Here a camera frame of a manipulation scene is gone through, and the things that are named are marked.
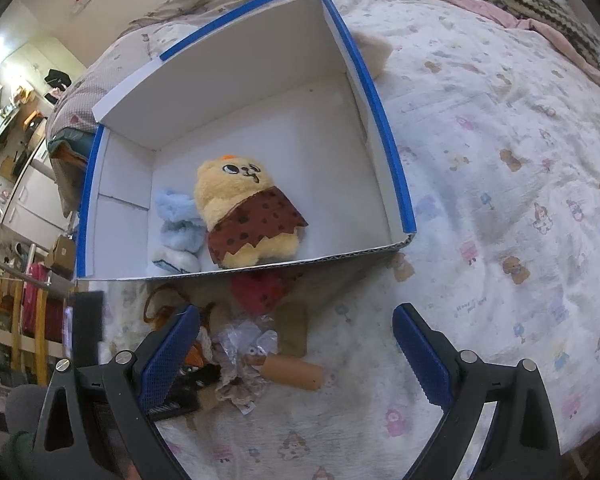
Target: yellow plush toy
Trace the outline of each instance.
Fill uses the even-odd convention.
[[[237,269],[262,258],[291,258],[302,215],[252,158],[225,155],[198,168],[194,196],[215,264]]]

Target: blue gripper pad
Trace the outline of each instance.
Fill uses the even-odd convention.
[[[180,319],[164,336],[162,344],[148,359],[140,375],[138,404],[145,413],[164,402],[178,370],[198,337],[200,314],[195,306],[189,305],[174,316]]]
[[[394,337],[411,365],[427,400],[431,404],[440,406],[446,412],[454,403],[449,370],[427,339],[427,336],[434,332],[411,305],[408,307],[414,312],[414,317],[420,318],[417,321],[421,324],[422,330],[416,320],[410,316],[407,307],[400,305],[394,310],[392,320]]]

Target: white cardboard box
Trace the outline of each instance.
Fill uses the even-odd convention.
[[[396,250],[416,231],[376,87],[331,0],[252,0],[138,69],[93,113],[79,278],[163,277],[150,259],[155,193],[192,194],[198,166],[226,153],[259,160],[309,224],[295,260],[249,269]],[[232,272],[206,247],[199,256],[198,274]]]

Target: metal screw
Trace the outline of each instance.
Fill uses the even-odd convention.
[[[533,362],[531,359],[522,359],[522,365],[525,368],[525,370],[529,372],[534,372],[536,371],[536,368],[538,368],[536,363]]]
[[[71,361],[69,361],[69,359],[60,359],[56,363],[56,370],[59,372],[65,372],[68,370],[69,366],[71,366]]]
[[[478,355],[471,350],[462,350],[460,352],[460,358],[465,363],[475,363],[478,360]]]
[[[133,354],[129,350],[123,350],[116,354],[116,362],[119,365],[126,365],[133,358]]]

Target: plush toy face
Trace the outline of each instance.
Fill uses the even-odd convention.
[[[237,202],[273,186],[273,179],[262,165],[252,158],[224,156],[208,160],[198,168],[195,198],[203,210],[213,198]]]

